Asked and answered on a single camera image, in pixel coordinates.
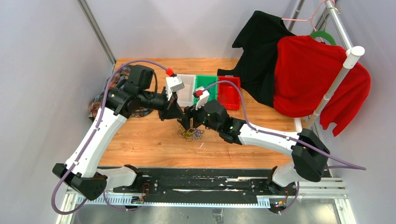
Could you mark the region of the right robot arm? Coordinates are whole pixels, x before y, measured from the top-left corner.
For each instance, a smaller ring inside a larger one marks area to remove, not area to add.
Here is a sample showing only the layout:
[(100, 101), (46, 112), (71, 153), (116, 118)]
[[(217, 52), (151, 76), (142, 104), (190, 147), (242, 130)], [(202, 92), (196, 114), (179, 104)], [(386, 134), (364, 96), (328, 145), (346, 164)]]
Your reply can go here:
[(286, 155), (291, 162), (272, 168), (267, 179), (267, 189), (272, 194), (280, 194), (287, 185), (299, 180), (321, 181), (330, 151), (309, 129), (301, 132), (281, 132), (248, 123), (231, 117), (226, 108), (212, 100), (204, 106), (195, 105), (184, 109), (180, 121), (183, 128), (197, 128), (203, 125), (214, 130), (227, 143), (259, 146)]

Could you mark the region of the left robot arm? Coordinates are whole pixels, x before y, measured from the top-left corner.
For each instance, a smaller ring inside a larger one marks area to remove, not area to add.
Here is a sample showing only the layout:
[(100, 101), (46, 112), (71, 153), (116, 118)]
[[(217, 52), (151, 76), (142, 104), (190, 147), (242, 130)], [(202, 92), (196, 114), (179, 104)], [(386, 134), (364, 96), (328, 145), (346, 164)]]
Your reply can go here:
[(148, 91), (153, 69), (143, 65), (129, 65), (129, 75), (104, 96), (105, 106), (98, 114), (83, 142), (64, 163), (57, 163), (53, 173), (86, 199), (93, 201), (108, 189), (126, 187), (137, 193), (143, 187), (139, 169), (125, 165), (120, 168), (99, 169), (98, 164), (109, 143), (138, 109), (157, 110), (160, 120), (181, 118), (183, 112), (177, 103), (177, 91), (184, 88), (181, 77), (167, 70), (162, 92)]

